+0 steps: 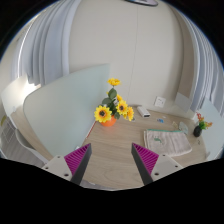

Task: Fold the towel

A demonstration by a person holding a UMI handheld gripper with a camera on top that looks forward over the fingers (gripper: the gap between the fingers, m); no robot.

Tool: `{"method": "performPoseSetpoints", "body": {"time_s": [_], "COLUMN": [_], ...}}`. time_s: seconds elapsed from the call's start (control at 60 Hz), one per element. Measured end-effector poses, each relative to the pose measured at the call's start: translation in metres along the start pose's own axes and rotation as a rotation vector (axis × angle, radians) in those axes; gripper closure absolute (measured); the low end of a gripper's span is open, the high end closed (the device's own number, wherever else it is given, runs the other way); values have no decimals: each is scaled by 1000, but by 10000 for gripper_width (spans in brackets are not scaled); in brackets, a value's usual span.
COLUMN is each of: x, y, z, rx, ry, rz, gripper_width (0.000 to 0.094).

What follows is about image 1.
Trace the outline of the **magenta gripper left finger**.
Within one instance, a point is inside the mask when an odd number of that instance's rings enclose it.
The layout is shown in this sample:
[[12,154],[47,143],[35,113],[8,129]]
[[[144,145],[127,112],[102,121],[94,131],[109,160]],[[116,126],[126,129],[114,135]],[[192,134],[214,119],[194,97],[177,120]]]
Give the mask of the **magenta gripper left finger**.
[[79,185],[92,154],[91,144],[86,144],[66,156],[56,155],[42,169]]

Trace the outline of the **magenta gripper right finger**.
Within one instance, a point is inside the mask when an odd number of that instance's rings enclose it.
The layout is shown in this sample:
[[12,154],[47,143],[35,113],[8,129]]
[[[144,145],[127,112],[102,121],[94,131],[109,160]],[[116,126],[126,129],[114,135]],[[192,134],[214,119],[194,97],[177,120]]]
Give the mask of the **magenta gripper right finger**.
[[132,144],[131,153],[144,185],[182,169],[182,166],[168,155],[157,154],[136,143]]

